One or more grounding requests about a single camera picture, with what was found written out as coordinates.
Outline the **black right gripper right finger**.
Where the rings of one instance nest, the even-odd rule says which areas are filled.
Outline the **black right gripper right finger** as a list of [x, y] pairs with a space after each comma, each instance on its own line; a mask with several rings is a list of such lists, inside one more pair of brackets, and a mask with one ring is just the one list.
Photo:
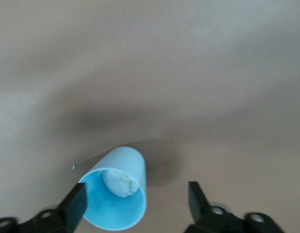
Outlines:
[[223, 207], [211, 205], [198, 182], [188, 183], [189, 208], [194, 223], [187, 233], [282, 233], [283, 229], [268, 215], [246, 213], [238, 218]]

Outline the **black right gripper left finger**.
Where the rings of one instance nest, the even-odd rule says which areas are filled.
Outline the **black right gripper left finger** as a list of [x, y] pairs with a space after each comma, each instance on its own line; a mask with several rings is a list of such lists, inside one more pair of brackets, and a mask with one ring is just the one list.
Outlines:
[[72, 233], [87, 208], [85, 183], [77, 183], [54, 209], [46, 209], [19, 224], [14, 217], [0, 218], [0, 233]]

